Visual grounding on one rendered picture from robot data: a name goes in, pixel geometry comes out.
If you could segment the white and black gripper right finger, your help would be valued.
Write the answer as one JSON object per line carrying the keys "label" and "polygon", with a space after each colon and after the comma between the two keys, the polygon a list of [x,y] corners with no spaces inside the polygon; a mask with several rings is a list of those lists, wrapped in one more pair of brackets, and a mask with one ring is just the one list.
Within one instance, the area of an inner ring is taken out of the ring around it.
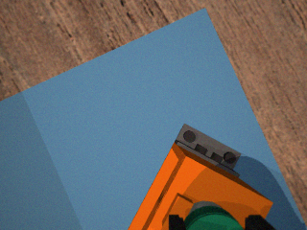
{"label": "white and black gripper right finger", "polygon": [[260,215],[248,215],[245,218],[245,230],[276,230]]}

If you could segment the green round disc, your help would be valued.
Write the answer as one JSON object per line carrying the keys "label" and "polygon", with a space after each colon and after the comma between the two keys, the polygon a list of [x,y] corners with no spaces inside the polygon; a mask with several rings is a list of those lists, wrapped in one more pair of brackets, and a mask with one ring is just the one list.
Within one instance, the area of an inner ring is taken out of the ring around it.
{"label": "green round disc", "polygon": [[186,230],[244,230],[228,211],[217,206],[203,206],[184,220]]}

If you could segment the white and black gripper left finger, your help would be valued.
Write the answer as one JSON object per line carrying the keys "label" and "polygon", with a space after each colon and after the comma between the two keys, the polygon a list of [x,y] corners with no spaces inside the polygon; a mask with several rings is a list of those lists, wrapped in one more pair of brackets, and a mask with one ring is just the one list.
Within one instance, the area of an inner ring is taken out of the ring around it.
{"label": "white and black gripper left finger", "polygon": [[169,230],[186,230],[183,218],[179,215],[169,215]]}

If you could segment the orange flat plate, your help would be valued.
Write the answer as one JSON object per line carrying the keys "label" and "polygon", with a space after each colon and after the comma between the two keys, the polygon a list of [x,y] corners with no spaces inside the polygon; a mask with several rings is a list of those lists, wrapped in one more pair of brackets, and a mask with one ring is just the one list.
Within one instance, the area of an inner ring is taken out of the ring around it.
{"label": "orange flat plate", "polygon": [[245,217],[265,219],[273,204],[239,177],[174,142],[128,230],[169,230],[169,215],[185,220],[200,201],[220,205],[244,230]]}

